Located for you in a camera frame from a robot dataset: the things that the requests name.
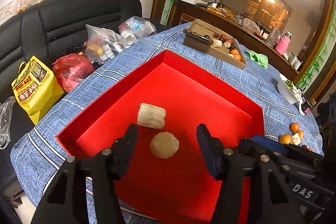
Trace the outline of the glass pitcher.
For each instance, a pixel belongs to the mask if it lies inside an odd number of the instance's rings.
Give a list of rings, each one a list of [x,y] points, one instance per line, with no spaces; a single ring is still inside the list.
[[[281,37],[281,32],[276,27],[273,27],[270,30],[268,37],[266,38],[266,43],[270,47],[274,47],[278,43],[280,37]]]

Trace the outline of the blue plaid tablecloth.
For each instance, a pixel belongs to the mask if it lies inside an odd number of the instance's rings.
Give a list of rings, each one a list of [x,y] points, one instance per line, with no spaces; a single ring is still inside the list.
[[[183,44],[183,26],[173,27],[144,38],[114,57],[57,103],[45,117],[15,143],[10,160],[26,196],[37,205],[55,173],[66,158],[56,140],[70,121],[98,96],[130,72],[163,50],[169,50],[216,75],[262,107],[266,137],[277,140],[298,122],[303,127],[303,143],[322,154],[322,136],[312,114],[300,115],[278,92],[278,71],[269,66],[262,69],[247,60],[244,69],[230,65]]]

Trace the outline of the white bowl with greens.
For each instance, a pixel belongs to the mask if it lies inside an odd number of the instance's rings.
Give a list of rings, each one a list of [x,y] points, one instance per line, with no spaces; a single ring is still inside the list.
[[[294,83],[287,79],[281,73],[279,74],[279,81],[277,83],[278,92],[286,99],[286,101],[293,105],[297,102],[302,102],[302,92],[296,88]]]

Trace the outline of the red tray box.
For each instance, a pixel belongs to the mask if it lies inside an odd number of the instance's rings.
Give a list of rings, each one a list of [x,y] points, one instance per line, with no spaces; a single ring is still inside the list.
[[[163,223],[209,223],[221,183],[208,172],[196,130],[205,124],[225,147],[264,135],[262,108],[244,94],[171,51],[163,51],[92,102],[57,140],[79,159],[96,155],[137,122],[142,103],[166,110],[164,130],[179,140],[168,159],[156,158],[157,130],[139,127],[130,166],[115,183],[118,198]]]

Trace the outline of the beige sugarcane chunk front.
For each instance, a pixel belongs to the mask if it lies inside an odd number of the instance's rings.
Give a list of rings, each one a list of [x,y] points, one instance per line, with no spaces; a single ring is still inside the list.
[[[166,110],[148,103],[140,104],[137,124],[143,127],[161,130],[165,126]]]

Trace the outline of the white towel green edge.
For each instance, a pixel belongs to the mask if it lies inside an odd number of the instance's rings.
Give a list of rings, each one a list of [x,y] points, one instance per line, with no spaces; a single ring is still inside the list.
[[[298,108],[299,113],[304,116],[305,113],[302,110],[302,104],[303,104],[303,99],[302,99],[302,91],[300,89],[297,89],[294,93],[295,98],[297,99],[297,102],[295,103],[295,105]]]

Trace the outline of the crumpled clear plastic bag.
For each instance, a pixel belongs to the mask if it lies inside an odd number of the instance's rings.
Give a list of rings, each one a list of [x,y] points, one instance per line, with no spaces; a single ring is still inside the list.
[[[13,105],[16,102],[15,97],[8,97],[5,102],[1,104],[0,115],[0,150],[5,149],[11,141],[10,126],[13,115]]]

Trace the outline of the cardboard box tray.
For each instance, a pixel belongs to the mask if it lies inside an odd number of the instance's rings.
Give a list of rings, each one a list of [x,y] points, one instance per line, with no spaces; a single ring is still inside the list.
[[[245,69],[246,61],[238,42],[228,33],[200,19],[195,19],[183,33],[185,46],[207,53],[239,69]]]

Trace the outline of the red plastic bag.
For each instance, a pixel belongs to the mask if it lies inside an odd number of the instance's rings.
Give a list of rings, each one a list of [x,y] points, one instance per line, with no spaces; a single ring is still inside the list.
[[[81,80],[91,75],[95,68],[84,55],[70,53],[58,58],[53,63],[52,70],[60,87],[69,93]]]

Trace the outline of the black leather sofa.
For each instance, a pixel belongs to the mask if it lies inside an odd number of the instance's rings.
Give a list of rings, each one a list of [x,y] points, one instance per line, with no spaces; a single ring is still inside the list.
[[[13,16],[1,25],[1,100],[13,94],[11,83],[21,62],[36,56],[51,66],[84,44],[86,25],[116,31],[125,20],[141,15],[140,0],[48,0]],[[55,104],[37,125],[15,106],[1,177],[19,182],[31,202],[38,203],[66,156],[56,140],[58,132],[132,68],[109,62]]]

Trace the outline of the wooden sideboard counter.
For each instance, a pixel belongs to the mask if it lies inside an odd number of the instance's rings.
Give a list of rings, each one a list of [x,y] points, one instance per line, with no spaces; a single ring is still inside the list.
[[[180,0],[173,1],[173,6],[169,16],[170,26],[173,27],[187,22],[192,22],[194,19],[200,19],[207,22],[233,36],[240,44],[244,45],[249,50],[266,55],[268,57],[269,64],[291,81],[294,81],[294,79],[298,76],[298,71],[295,70],[284,57],[266,44],[266,42],[258,38],[255,34],[248,32],[236,23],[203,7],[192,5]]]

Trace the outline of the orange mandarin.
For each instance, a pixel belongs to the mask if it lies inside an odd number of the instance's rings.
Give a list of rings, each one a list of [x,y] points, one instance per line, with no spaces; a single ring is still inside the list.
[[[302,130],[298,130],[297,134],[299,135],[300,140],[303,140],[303,138],[304,138],[304,132]]]
[[[290,134],[281,135],[279,142],[282,144],[290,144],[292,142],[292,136]]]
[[[291,123],[289,125],[289,129],[291,132],[297,132],[299,130],[299,124],[298,123]]]

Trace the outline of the round beige sugarcane chunk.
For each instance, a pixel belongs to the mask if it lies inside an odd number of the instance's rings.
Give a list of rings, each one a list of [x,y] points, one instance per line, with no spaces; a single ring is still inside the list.
[[[150,143],[150,152],[159,159],[168,159],[179,149],[179,140],[170,132],[160,132]]]

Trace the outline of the yellow paper bag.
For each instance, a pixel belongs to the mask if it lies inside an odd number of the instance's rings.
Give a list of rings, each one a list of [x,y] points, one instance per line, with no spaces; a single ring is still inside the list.
[[[53,71],[35,56],[20,64],[11,87],[33,124],[38,124],[64,94]]]

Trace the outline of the green cloth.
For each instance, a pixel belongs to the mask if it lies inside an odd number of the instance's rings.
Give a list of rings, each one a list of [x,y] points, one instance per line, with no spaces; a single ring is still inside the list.
[[[268,69],[268,57],[262,53],[247,50],[245,52],[251,61],[254,61],[262,69]]]

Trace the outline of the pink thermos bottle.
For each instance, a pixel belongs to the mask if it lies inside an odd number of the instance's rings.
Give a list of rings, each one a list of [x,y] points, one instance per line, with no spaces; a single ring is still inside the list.
[[[280,55],[283,55],[286,52],[290,41],[291,41],[291,33],[287,31],[277,42],[275,51]]]

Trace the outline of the black red jar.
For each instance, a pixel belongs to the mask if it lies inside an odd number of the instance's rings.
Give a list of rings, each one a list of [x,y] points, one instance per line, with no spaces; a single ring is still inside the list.
[[[311,110],[314,108],[315,105],[316,105],[316,101],[314,98],[311,100],[306,100],[302,104],[302,111],[304,112],[305,115],[307,115],[311,112]]]

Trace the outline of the clear plastic bag goods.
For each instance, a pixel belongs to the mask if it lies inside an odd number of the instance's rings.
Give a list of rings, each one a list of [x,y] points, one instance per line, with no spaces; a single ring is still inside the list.
[[[84,55],[92,63],[104,63],[126,48],[126,40],[113,30],[85,25],[88,32]]]

